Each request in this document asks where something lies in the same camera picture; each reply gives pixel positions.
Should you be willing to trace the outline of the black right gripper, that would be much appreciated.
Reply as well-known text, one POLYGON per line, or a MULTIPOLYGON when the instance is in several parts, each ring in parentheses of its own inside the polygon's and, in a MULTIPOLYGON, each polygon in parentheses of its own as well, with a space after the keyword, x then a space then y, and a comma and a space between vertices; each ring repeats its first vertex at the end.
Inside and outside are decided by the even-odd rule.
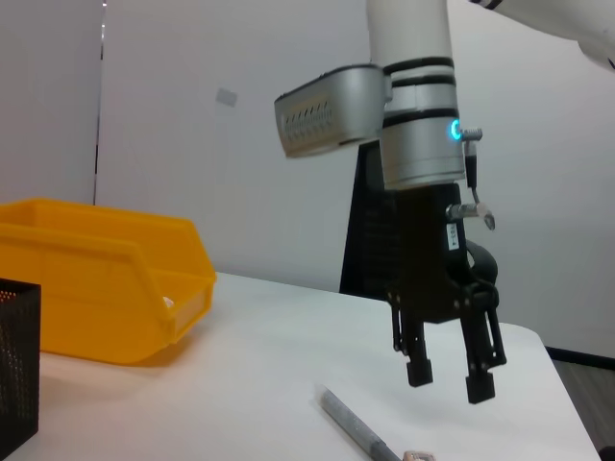
POLYGON ((400 236, 399 273, 387 286, 393 349, 406 358, 411 387, 433 382, 424 324, 460 319, 467 357, 468 401, 495 398, 492 368, 506 363, 498 322, 497 263, 468 261, 463 219, 471 205, 461 202, 456 183, 420 187, 394 194, 400 236))

